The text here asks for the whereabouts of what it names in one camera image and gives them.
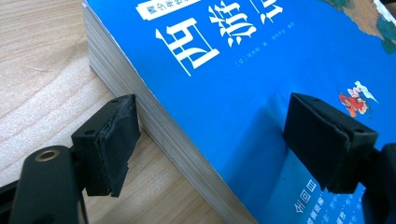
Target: cartoon figure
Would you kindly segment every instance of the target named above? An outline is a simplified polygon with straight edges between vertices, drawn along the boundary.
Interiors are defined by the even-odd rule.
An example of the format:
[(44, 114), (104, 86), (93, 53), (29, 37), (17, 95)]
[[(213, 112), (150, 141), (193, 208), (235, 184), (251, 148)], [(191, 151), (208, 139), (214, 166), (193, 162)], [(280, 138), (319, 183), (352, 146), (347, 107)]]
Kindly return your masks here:
[(341, 92), (340, 95), (338, 96), (341, 103), (346, 107), (347, 111), (349, 112), (352, 118), (358, 116), (357, 114), (358, 111), (360, 114), (364, 115), (367, 112), (367, 110), (369, 110), (371, 114), (370, 106), (368, 106), (367, 104), (367, 99), (372, 99), (379, 104), (379, 102), (369, 92), (367, 87), (361, 85), (359, 81), (356, 81), (355, 85), (356, 87), (354, 87), (353, 89), (347, 89), (350, 96), (346, 96)]

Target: wooden table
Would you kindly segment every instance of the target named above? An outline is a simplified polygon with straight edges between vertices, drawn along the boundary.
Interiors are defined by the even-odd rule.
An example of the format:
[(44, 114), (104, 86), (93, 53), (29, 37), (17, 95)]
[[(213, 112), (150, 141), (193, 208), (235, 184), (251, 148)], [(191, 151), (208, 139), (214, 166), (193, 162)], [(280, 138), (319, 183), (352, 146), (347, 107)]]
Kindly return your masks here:
[[(80, 0), (0, 2), (0, 187), (114, 96), (90, 69)], [(85, 197), (91, 223), (221, 223), (142, 133), (118, 199)]]

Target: blue book cover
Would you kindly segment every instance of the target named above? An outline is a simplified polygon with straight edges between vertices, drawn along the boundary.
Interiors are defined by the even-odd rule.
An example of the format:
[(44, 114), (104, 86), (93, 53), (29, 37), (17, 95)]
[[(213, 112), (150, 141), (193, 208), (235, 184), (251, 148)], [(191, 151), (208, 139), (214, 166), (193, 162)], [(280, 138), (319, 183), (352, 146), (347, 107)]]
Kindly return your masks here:
[(258, 222), (363, 222), (364, 187), (321, 191), (282, 133), (299, 92), (378, 131), (376, 148), (396, 142), (391, 22), (376, 21), (381, 38), (367, 35), (340, 6), (316, 0), (87, 4)]

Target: clamp jaw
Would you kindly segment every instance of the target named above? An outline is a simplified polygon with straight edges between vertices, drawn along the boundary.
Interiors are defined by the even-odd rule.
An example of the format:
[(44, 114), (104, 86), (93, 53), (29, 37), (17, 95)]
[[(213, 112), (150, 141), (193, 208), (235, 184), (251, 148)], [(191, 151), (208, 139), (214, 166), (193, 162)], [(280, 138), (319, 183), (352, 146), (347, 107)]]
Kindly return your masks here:
[(361, 182), (366, 223), (396, 223), (396, 144), (378, 151), (377, 136), (318, 98), (290, 97), (284, 138), (321, 189), (353, 193)]
[(26, 158), (20, 180), (0, 188), (0, 223), (88, 223), (82, 190), (119, 197), (139, 137), (134, 95), (108, 102), (72, 134), (72, 147)]

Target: book title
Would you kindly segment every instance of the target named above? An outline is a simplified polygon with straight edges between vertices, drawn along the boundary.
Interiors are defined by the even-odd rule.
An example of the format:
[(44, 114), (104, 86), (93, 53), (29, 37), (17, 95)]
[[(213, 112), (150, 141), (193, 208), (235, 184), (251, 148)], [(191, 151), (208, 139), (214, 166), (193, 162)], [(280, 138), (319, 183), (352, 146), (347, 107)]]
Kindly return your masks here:
[[(182, 8), (191, 6), (200, 0), (152, 0), (136, 7), (143, 20), (152, 21), (166, 16)], [(250, 5), (260, 17), (261, 25), (270, 21), (275, 22), (275, 17), (283, 12), (283, 7), (276, 4), (276, 0), (249, 0)], [(208, 20), (219, 27), (219, 35), (228, 46), (243, 44), (245, 38), (251, 38), (257, 31), (258, 26), (249, 22), (249, 16), (244, 9), (234, 2), (226, 4), (219, 1), (218, 5), (208, 6)], [(190, 63), (192, 69), (209, 62), (220, 54), (216, 47), (212, 47), (201, 33), (200, 24), (194, 17), (181, 20), (179, 23), (166, 26), (165, 31), (155, 29), (155, 37), (161, 40), (173, 54), (180, 66), (190, 77), (191, 72), (186, 66)], [(199, 47), (186, 47), (187, 44), (198, 40), (202, 44)]]

